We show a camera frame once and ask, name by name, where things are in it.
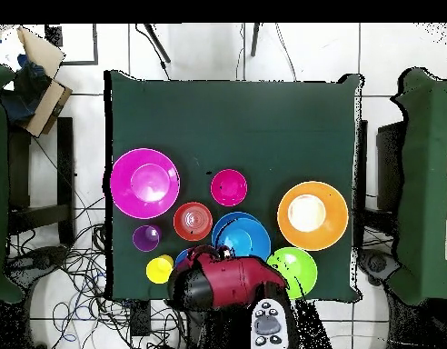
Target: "bowl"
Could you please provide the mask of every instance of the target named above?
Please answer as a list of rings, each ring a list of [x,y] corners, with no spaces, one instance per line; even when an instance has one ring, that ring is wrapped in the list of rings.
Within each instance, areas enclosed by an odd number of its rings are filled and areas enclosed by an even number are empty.
[[[175,263],[174,266],[177,266],[178,264],[180,264],[188,255],[188,249],[184,249],[176,258],[175,258]]]
[[[222,245],[230,248],[236,257],[253,255],[265,261],[271,253],[267,231],[261,223],[250,218],[236,218],[227,224],[215,241],[215,247]]]
[[[250,214],[244,213],[244,212],[232,212],[232,213],[222,216],[217,221],[217,223],[215,224],[214,229],[213,229],[212,243],[214,246],[216,246],[215,241],[217,240],[217,235],[221,232],[221,230],[224,228],[224,226],[238,218],[248,218],[248,219],[252,219],[254,221],[259,222],[255,217],[253,217]]]
[[[304,182],[282,198],[277,222],[285,239],[304,250],[335,244],[348,225],[348,206],[338,190],[323,182]]]
[[[174,229],[186,241],[205,238],[213,227],[213,217],[199,202],[182,204],[174,215]]]
[[[151,252],[161,239],[161,229],[155,224],[145,224],[133,233],[133,243],[142,252]]]
[[[276,250],[266,262],[288,282],[286,292],[290,300],[301,298],[314,288],[317,265],[306,251],[297,247],[283,247]]]
[[[246,197],[248,186],[244,176],[233,169],[217,173],[211,182],[211,194],[223,206],[235,206]]]
[[[117,159],[110,186],[120,211],[133,218],[150,219],[172,207],[180,190],[180,178],[166,155],[138,148]]]

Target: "blue bowl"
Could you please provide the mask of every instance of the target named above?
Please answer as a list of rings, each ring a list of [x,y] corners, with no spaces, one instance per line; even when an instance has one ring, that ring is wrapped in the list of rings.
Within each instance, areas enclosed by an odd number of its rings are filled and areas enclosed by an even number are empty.
[[[188,249],[184,249],[176,258],[175,258],[175,264],[174,266],[177,266],[180,264],[184,258],[188,255]]]
[[[248,218],[248,219],[252,219],[254,221],[259,222],[252,215],[243,213],[243,212],[232,212],[232,213],[224,215],[221,219],[219,219],[217,221],[217,223],[215,224],[214,229],[213,229],[212,240],[213,240],[214,246],[216,246],[215,241],[217,240],[217,236],[219,235],[220,231],[225,227],[226,224],[228,224],[230,221],[233,221],[237,218]]]
[[[250,218],[237,218],[217,237],[216,246],[228,246],[232,255],[255,255],[264,261],[271,254],[271,239],[261,223]]]

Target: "red bowl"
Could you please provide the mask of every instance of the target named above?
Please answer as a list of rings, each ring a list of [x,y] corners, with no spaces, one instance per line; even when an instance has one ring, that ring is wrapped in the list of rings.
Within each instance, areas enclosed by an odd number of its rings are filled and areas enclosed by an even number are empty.
[[[174,215],[174,229],[186,241],[205,238],[213,227],[213,216],[199,202],[182,204]]]

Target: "white controller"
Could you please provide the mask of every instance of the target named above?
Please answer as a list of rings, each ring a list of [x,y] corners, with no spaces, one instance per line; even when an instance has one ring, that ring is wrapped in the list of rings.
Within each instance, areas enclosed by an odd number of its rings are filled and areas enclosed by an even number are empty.
[[[251,349],[288,349],[285,311],[275,300],[265,298],[251,317]]]

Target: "green bowl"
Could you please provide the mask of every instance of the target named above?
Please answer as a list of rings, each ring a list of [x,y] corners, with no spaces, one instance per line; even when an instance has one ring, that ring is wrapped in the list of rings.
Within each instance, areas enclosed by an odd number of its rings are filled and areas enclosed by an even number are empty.
[[[303,249],[297,247],[278,249],[267,258],[267,264],[276,269],[288,282],[286,292],[290,300],[303,296],[301,288],[304,295],[307,295],[317,281],[317,265]]]

